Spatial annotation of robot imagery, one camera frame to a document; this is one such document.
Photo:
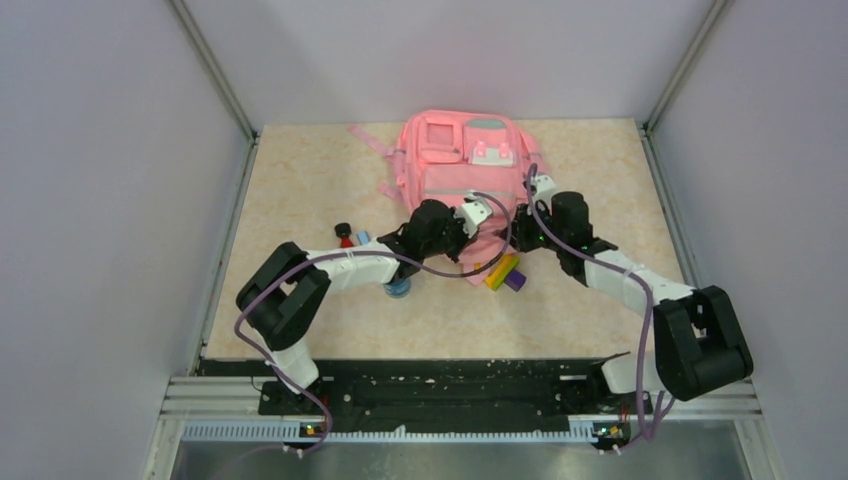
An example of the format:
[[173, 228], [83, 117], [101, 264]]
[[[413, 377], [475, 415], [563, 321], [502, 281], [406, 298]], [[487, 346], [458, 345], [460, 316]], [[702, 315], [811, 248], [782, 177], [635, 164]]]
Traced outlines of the pink student backpack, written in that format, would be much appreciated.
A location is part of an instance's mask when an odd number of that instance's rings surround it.
[[527, 201], [523, 181], [530, 165], [548, 171], [536, 139], [501, 115], [423, 111], [406, 122], [393, 146], [357, 126], [348, 131], [392, 165], [393, 179], [379, 190], [410, 211], [425, 199], [458, 206], [470, 191], [494, 196], [509, 210], [493, 208], [493, 217], [459, 257], [464, 272], [483, 266], [502, 248], [497, 234]]

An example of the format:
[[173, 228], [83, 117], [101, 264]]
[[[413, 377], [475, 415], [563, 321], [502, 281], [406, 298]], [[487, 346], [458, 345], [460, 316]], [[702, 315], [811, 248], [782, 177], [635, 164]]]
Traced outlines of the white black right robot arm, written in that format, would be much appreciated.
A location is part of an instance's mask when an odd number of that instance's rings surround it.
[[594, 409], [612, 412], [627, 393], [639, 391], [664, 391], [688, 401], [753, 373], [728, 293], [667, 279], [595, 236], [581, 194], [562, 192], [551, 203], [519, 205], [507, 235], [520, 252], [554, 252], [566, 275], [642, 315], [636, 352], [603, 361], [586, 385]]

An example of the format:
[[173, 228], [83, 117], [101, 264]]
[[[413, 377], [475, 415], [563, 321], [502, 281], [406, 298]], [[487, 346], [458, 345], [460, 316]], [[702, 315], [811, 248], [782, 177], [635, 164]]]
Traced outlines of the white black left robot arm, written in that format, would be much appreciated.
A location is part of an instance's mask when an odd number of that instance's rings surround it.
[[261, 337], [261, 352], [285, 376], [283, 401], [302, 414], [319, 404], [319, 371], [305, 335], [327, 294], [405, 281], [432, 257], [457, 261], [492, 214], [481, 197], [469, 196], [457, 207], [425, 200], [397, 230], [364, 245], [326, 252], [308, 252], [294, 242], [279, 245], [235, 303]]

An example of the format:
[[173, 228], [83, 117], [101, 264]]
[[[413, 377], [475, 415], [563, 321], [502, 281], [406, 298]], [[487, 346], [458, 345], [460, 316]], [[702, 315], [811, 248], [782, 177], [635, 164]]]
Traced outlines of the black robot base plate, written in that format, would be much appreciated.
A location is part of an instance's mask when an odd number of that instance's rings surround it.
[[335, 433], [565, 432], [579, 415], [632, 420], [632, 393], [613, 394], [597, 359], [320, 360], [310, 398], [263, 384], [265, 416], [320, 416]]

